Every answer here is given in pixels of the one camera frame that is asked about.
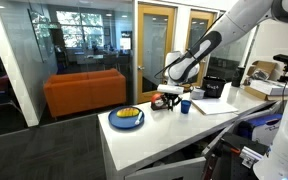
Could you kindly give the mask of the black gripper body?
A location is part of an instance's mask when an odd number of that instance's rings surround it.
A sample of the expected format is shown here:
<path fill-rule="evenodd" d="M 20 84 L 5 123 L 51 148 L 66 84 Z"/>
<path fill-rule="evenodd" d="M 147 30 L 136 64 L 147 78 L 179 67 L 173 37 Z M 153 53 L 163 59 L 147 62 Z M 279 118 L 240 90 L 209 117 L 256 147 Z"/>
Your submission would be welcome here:
<path fill-rule="evenodd" d="M 178 94 L 164 93 L 163 96 L 167 102 L 172 104 L 178 104 L 182 100 Z"/>

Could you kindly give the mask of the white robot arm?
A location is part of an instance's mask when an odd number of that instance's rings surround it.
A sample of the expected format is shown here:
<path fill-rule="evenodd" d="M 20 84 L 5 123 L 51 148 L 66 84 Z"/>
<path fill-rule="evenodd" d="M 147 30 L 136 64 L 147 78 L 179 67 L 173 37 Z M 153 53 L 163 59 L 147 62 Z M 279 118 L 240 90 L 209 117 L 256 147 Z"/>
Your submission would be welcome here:
<path fill-rule="evenodd" d="M 267 19 L 288 23 L 288 0 L 238 0 L 185 54 L 170 64 L 167 83 L 184 83 L 191 69 L 206 55 L 241 38 Z M 253 172 L 259 180 L 288 180 L 288 100 L 277 134 L 268 152 L 253 165 Z"/>

